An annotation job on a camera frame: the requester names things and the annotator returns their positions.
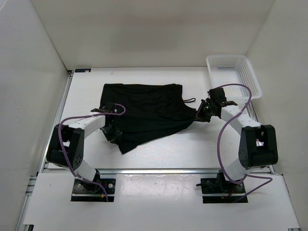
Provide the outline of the black shorts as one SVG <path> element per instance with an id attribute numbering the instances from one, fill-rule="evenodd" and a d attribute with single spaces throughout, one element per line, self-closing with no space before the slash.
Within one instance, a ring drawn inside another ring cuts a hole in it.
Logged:
<path id="1" fill-rule="evenodd" d="M 115 143 L 122 154 L 146 142 L 169 136 L 188 128 L 197 111 L 182 98 L 182 85 L 105 84 L 100 107 L 106 103 L 121 104 L 126 112 L 116 119 L 123 132 Z"/>

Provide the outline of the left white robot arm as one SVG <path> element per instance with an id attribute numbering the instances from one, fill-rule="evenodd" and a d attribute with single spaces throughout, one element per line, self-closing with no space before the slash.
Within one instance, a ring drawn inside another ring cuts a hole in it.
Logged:
<path id="1" fill-rule="evenodd" d="M 69 170 L 75 178 L 84 182 L 91 193 L 101 187 L 98 170 L 84 160 L 84 142 L 93 132 L 104 127 L 108 116 L 121 116 L 126 108 L 117 103 L 106 103 L 102 108 L 94 108 L 88 115 L 63 119 L 54 127 L 47 150 L 48 162 Z"/>

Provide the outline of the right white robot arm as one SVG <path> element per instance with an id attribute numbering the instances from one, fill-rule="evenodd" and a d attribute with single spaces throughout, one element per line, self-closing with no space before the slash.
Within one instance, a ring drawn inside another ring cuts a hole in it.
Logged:
<path id="1" fill-rule="evenodd" d="M 224 193 L 228 192 L 234 184 L 242 183 L 255 169 L 275 165 L 278 162 L 274 126 L 262 125 L 244 112 L 252 98 L 251 90 L 245 85 L 238 84 L 249 92 L 247 102 L 240 108 L 236 102 L 227 100 L 224 92 L 226 86 L 227 84 L 210 89 L 209 97 L 202 100 L 196 115 L 200 122 L 210 122 L 213 116 L 226 122 L 217 140 L 218 162 L 224 176 L 216 180 L 216 187 Z M 220 142 L 222 133 L 228 125 L 240 135 L 240 143 L 238 157 L 225 167 L 220 154 Z"/>

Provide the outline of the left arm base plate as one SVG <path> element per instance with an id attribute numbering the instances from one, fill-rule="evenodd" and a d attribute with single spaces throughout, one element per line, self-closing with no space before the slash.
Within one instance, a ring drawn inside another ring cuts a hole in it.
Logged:
<path id="1" fill-rule="evenodd" d="M 86 183 L 75 179 L 71 201 L 72 202 L 113 202 L 115 199 L 116 179 L 101 178 L 100 185 Z"/>

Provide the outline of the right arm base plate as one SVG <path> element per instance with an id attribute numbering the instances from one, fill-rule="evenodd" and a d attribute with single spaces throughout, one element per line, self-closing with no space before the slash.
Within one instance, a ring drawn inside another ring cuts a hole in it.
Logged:
<path id="1" fill-rule="evenodd" d="M 215 178 L 201 178 L 196 187 L 201 188 L 203 204 L 248 203 L 244 184 L 226 180 L 222 171 Z"/>

